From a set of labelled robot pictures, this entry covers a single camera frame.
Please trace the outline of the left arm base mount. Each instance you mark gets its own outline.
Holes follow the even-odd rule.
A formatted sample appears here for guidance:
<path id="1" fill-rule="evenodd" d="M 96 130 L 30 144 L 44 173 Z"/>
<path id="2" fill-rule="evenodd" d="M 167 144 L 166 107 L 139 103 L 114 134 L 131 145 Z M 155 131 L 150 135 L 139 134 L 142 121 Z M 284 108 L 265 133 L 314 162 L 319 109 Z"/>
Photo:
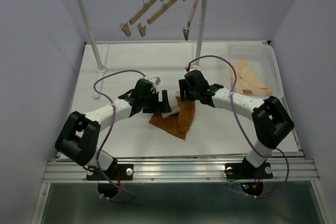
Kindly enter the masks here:
<path id="1" fill-rule="evenodd" d="M 134 194 L 122 185 L 122 182 L 133 180 L 133 164 L 112 164 L 107 170 L 103 171 L 103 174 L 93 166 L 83 166 L 82 168 L 87 172 L 86 180 L 98 182 L 97 192 L 101 199 L 126 202 L 134 198 Z M 121 192 L 128 194 L 129 198 L 118 198 L 117 194 Z"/>

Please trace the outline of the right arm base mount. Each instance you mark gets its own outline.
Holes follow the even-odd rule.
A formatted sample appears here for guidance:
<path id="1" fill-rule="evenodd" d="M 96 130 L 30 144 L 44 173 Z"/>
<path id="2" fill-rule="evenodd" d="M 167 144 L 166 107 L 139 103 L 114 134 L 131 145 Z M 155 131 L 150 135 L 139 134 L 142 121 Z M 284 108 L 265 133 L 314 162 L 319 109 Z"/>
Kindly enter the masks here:
<path id="1" fill-rule="evenodd" d="M 263 163 L 259 168 L 243 163 L 225 164 L 223 178 L 228 182 L 240 181 L 244 193 L 251 196 L 261 196 L 264 191 L 264 179 L 272 179 L 273 173 L 269 163 Z"/>

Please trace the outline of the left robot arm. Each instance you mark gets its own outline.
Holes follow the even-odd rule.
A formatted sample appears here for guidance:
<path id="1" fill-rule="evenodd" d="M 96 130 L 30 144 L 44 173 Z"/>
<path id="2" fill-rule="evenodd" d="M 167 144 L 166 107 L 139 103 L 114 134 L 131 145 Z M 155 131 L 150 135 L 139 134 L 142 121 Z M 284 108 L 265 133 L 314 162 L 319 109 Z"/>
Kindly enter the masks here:
<path id="1" fill-rule="evenodd" d="M 98 147 L 100 132 L 140 112 L 171 112 L 167 90 L 158 91 L 159 83 L 158 77 L 141 78 L 133 89 L 118 96 L 110 105 L 87 113 L 70 113 L 55 142 L 55 149 L 77 165 L 86 166 L 106 179 L 127 178 L 126 170 L 118 169 L 117 159 Z"/>

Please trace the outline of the brown underwear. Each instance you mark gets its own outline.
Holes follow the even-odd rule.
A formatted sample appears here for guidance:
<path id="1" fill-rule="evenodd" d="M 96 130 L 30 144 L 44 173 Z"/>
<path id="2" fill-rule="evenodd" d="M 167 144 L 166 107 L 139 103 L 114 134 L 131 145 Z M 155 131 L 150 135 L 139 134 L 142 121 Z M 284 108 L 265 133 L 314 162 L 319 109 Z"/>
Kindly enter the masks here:
<path id="1" fill-rule="evenodd" d="M 186 139 L 195 115 L 195 101 L 181 101 L 180 92 L 175 93 L 177 105 L 172 108 L 168 115 L 162 113 L 153 114 L 149 123 L 165 132 Z"/>

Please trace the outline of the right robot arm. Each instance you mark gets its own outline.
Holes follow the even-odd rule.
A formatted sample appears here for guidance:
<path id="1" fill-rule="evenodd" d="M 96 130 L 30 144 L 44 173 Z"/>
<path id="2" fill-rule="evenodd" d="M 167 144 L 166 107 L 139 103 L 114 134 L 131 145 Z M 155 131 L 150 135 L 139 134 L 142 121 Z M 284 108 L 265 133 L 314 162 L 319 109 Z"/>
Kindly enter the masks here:
<path id="1" fill-rule="evenodd" d="M 229 180 L 273 177 L 267 159 L 294 128 L 277 97 L 252 98 L 220 84 L 210 85 L 199 70 L 192 70 L 180 79 L 179 88 L 182 101 L 199 101 L 216 109 L 232 111 L 236 119 L 243 116 L 253 122 L 257 141 L 240 163 L 226 165 Z"/>

